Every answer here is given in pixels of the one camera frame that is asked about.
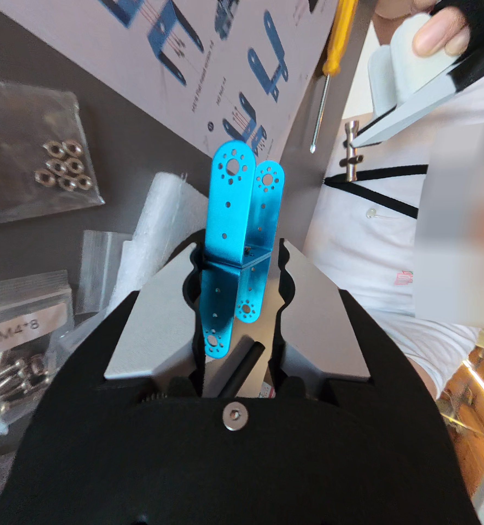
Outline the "person's right hand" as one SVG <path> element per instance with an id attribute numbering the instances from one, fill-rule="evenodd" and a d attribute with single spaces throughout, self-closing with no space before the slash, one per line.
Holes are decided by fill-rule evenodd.
<path id="1" fill-rule="evenodd" d="M 456 57 L 468 49 L 470 36 L 470 28 L 462 11 L 448 6 L 431 16 L 419 29 L 413 38 L 412 49 L 419 57 L 430 57 L 440 50 Z"/>

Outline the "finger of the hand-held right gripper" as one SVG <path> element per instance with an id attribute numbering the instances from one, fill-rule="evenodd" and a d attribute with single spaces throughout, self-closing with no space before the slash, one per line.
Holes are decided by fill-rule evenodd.
<path id="1" fill-rule="evenodd" d="M 453 98 L 458 89 L 458 68 L 449 68 L 412 94 L 408 100 L 388 112 L 350 140 L 354 148 L 363 148 L 386 141 L 425 117 Z"/>

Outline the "yellow handled screwdriver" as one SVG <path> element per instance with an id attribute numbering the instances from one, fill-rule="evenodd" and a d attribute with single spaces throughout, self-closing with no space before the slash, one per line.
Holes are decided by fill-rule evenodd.
<path id="1" fill-rule="evenodd" d="M 357 6 L 358 1 L 338 1 L 337 4 L 336 14 L 333 20 L 333 26 L 330 32 L 329 43 L 326 50 L 326 61 L 322 67 L 322 73 L 325 77 L 325 82 L 318 108 L 317 121 L 310 145 L 311 154 L 314 154 L 316 151 L 317 139 L 322 126 L 330 82 L 333 77 L 340 73 L 341 61 L 348 46 Z"/>

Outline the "black handled tool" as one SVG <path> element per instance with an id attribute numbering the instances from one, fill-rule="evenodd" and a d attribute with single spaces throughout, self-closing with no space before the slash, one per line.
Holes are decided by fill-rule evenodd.
<path id="1" fill-rule="evenodd" d="M 240 388 L 251 374 L 253 368 L 265 351 L 265 345 L 255 342 L 247 351 L 238 367 L 235 369 L 217 398 L 235 398 Z"/>

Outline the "white foam packing block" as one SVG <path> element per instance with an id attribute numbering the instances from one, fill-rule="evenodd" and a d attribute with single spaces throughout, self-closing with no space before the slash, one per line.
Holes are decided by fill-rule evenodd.
<path id="1" fill-rule="evenodd" d="M 183 175 L 155 175 L 132 239 L 122 245 L 120 266 L 107 313 L 160 271 L 173 251 L 206 227 L 208 198 Z"/>

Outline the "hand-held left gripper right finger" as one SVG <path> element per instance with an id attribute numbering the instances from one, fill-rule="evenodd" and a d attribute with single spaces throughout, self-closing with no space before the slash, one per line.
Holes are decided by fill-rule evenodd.
<path id="1" fill-rule="evenodd" d="M 366 383 L 364 360 L 339 288 L 288 240 L 279 241 L 278 292 L 269 371 L 278 392 L 288 377 L 319 396 L 328 379 Z"/>

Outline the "white shirt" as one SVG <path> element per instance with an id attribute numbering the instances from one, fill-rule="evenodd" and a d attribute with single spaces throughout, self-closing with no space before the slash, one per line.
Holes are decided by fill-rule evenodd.
<path id="1" fill-rule="evenodd" d="M 364 196 L 323 185 L 304 254 L 350 292 L 399 347 L 434 399 L 474 349 L 480 328 L 415 317 L 413 270 L 417 221 L 394 206 L 418 208 L 431 150 L 447 125 L 484 117 L 484 79 L 422 120 L 368 148 Z M 375 208 L 397 220 L 369 219 Z"/>

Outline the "blue metal bracket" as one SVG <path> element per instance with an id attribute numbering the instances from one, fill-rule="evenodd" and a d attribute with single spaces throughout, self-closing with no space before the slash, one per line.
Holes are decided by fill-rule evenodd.
<path id="1" fill-rule="evenodd" d="M 199 312 L 205 354 L 228 354 L 234 319 L 258 320 L 285 185 L 275 161 L 257 163 L 232 140 L 212 158 Z"/>

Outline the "dark grey desk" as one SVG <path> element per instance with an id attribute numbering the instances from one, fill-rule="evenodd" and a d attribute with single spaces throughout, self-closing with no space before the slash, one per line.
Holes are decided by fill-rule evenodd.
<path id="1" fill-rule="evenodd" d="M 360 1 L 342 70 L 331 83 L 319 140 L 326 150 L 310 154 L 315 99 L 321 85 L 310 81 L 280 163 L 286 185 L 277 238 L 303 250 L 317 198 L 337 137 L 344 106 L 367 32 L 373 1 Z M 148 189 L 158 172 L 186 174 L 199 192 L 209 188 L 211 160 L 160 122 L 97 80 L 0 11 L 0 80 L 72 91 L 105 205 L 76 212 L 0 224 L 0 281 L 67 270 L 78 284 L 85 230 L 133 233 Z"/>

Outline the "clear bag of screws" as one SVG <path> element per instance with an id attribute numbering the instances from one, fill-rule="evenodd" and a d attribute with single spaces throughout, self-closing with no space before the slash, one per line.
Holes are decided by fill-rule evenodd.
<path id="1" fill-rule="evenodd" d="M 67 272 L 0 281 L 0 436 L 37 407 L 69 351 L 74 328 Z"/>

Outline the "metal cross socket wrench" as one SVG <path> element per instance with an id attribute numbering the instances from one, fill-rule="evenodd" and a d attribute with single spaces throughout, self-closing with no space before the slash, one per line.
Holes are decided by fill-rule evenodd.
<path id="1" fill-rule="evenodd" d="M 357 165 L 362 163 L 364 157 L 362 154 L 357 154 L 357 148 L 352 146 L 352 142 L 357 136 L 360 123 L 358 120 L 351 120 L 345 123 L 344 130 L 346 139 L 344 146 L 346 148 L 346 158 L 340 161 L 340 166 L 346 168 L 345 181 L 347 183 L 357 181 Z"/>

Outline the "clear bag of nuts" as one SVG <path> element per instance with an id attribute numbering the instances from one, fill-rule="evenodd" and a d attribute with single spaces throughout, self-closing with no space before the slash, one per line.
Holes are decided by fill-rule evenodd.
<path id="1" fill-rule="evenodd" d="M 0 224 L 103 204 L 76 96 L 0 81 Z"/>

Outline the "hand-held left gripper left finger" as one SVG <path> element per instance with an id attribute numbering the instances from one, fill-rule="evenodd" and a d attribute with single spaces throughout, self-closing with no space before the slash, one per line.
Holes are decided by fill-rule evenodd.
<path id="1" fill-rule="evenodd" d="M 167 390 L 173 377 L 200 377 L 204 344 L 197 301 L 201 249 L 190 243 L 140 290 L 104 378 L 147 378 Z"/>

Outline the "white instruction manual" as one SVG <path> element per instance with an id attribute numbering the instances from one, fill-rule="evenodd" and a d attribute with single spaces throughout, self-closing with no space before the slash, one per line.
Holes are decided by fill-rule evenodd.
<path id="1" fill-rule="evenodd" d="M 0 12 L 212 156 L 279 161 L 337 1 L 0 1 Z"/>

